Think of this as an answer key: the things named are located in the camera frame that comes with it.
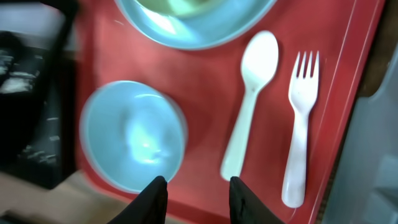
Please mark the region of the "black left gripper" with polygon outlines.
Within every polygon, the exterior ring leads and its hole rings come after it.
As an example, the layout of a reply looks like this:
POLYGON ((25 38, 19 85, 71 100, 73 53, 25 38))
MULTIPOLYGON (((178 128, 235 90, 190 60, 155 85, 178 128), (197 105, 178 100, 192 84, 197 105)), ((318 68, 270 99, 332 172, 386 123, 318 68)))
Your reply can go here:
POLYGON ((1 31, 1 161, 9 162, 30 143, 50 88, 53 71, 78 12, 77 1, 41 1, 65 20, 50 48, 37 55, 14 33, 1 31))

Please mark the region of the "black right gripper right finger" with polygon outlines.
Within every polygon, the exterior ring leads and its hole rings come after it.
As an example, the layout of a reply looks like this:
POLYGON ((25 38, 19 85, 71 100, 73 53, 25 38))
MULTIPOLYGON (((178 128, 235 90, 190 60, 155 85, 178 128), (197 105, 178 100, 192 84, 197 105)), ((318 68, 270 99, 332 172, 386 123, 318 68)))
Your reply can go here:
POLYGON ((239 177, 230 178, 229 216, 231 224, 284 224, 239 177))

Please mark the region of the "light blue small bowl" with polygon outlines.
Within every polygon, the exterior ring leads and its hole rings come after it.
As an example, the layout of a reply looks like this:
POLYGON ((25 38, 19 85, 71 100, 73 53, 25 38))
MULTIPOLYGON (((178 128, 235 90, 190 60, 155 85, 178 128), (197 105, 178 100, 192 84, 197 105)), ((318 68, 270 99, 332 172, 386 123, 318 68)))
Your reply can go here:
POLYGON ((119 80, 95 90, 80 116, 81 147, 107 184, 139 193, 157 176, 180 170, 188 125, 179 105, 143 83, 119 80))

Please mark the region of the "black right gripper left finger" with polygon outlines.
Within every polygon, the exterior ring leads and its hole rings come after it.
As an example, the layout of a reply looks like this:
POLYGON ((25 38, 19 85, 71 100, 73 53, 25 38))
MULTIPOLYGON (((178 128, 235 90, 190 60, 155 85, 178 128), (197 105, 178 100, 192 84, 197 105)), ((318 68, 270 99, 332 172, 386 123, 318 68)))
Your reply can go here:
POLYGON ((157 176, 108 224, 164 224, 167 213, 167 181, 157 176))

